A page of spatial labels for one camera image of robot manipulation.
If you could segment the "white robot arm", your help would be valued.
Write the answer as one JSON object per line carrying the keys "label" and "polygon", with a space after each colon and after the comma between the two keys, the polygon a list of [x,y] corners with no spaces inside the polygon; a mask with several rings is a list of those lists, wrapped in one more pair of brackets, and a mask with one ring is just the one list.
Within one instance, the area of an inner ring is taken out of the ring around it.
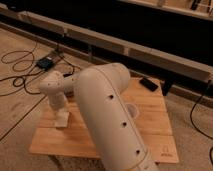
{"label": "white robot arm", "polygon": [[50,73],[39,85],[54,110],[74,94],[80,114],[107,171],[159,171],[121,93],[130,72],[121,63],[93,65],[71,76]]}

